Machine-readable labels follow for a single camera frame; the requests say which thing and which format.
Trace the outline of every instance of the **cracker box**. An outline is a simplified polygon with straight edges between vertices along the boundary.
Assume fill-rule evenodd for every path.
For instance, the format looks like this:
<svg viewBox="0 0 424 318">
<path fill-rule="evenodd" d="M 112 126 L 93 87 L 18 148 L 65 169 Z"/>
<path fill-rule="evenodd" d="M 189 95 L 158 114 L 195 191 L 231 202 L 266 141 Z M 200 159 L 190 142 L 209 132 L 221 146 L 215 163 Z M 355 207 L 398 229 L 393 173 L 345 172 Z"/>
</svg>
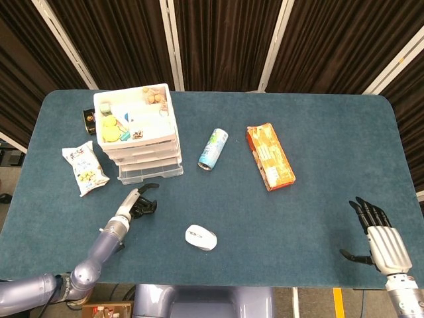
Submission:
<svg viewBox="0 0 424 318">
<path fill-rule="evenodd" d="M 296 177 L 272 125 L 247 127 L 246 136 L 266 189 L 272 191 L 293 184 Z"/>
</svg>

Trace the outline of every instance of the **can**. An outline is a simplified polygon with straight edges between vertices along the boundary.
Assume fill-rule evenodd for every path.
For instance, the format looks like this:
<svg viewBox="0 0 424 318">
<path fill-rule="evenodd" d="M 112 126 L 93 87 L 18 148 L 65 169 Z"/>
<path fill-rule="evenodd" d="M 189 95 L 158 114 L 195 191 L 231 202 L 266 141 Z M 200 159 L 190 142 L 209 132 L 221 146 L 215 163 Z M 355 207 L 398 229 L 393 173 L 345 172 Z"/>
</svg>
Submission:
<svg viewBox="0 0 424 318">
<path fill-rule="evenodd" d="M 200 168 L 205 170 L 213 169 L 221 151 L 223 151 L 227 139 L 228 134 L 223 129 L 216 128 L 213 130 L 212 135 L 199 158 L 199 162 L 197 163 Z"/>
</svg>

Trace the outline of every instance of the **clear plastic tray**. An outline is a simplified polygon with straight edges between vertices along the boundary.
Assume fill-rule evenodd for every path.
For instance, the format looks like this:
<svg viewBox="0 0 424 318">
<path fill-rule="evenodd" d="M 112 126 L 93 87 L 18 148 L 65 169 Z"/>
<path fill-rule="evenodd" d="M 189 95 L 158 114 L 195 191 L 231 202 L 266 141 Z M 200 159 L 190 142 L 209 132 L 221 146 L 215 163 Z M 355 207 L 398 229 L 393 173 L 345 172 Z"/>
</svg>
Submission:
<svg viewBox="0 0 424 318">
<path fill-rule="evenodd" d="M 154 177 L 175 177 L 180 176 L 184 172 L 183 166 L 180 164 L 172 164 L 169 166 L 155 167 L 155 168 L 147 168 L 142 170 L 129 170 L 123 171 L 121 167 L 119 167 L 119 177 L 123 184 L 139 184 L 143 182 L 144 179 L 154 178 Z"/>
</svg>

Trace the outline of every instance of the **brown curtain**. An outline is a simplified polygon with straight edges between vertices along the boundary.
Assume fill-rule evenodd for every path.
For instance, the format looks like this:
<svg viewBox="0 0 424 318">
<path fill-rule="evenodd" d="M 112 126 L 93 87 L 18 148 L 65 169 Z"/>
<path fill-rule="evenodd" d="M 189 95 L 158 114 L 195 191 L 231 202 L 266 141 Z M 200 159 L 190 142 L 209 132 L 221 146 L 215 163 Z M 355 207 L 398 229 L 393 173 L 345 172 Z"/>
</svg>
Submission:
<svg viewBox="0 0 424 318">
<path fill-rule="evenodd" d="M 174 88 L 159 0 L 48 2 L 99 88 Z"/>
<path fill-rule="evenodd" d="M 424 1 L 295 1 L 268 92 L 361 94 L 424 25 Z"/>
<path fill-rule="evenodd" d="M 424 51 L 381 92 L 392 104 L 409 170 L 424 190 Z"/>
<path fill-rule="evenodd" d="M 258 89 L 281 0 L 175 0 L 186 91 Z"/>
<path fill-rule="evenodd" d="M 0 1 L 0 131 L 28 146 L 44 97 L 87 88 L 30 1 Z"/>
</svg>

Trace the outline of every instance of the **yellow floor tape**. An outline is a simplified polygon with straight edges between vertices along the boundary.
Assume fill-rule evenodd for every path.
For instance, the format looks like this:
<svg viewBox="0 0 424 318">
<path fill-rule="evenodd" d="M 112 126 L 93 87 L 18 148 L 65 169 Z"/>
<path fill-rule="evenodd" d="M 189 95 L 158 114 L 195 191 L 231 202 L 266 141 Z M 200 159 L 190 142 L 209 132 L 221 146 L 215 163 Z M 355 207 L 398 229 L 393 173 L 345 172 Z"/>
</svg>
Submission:
<svg viewBox="0 0 424 318">
<path fill-rule="evenodd" d="M 345 318 L 345 309 L 343 308 L 343 296 L 341 288 L 333 288 L 334 308 L 336 318 Z"/>
</svg>

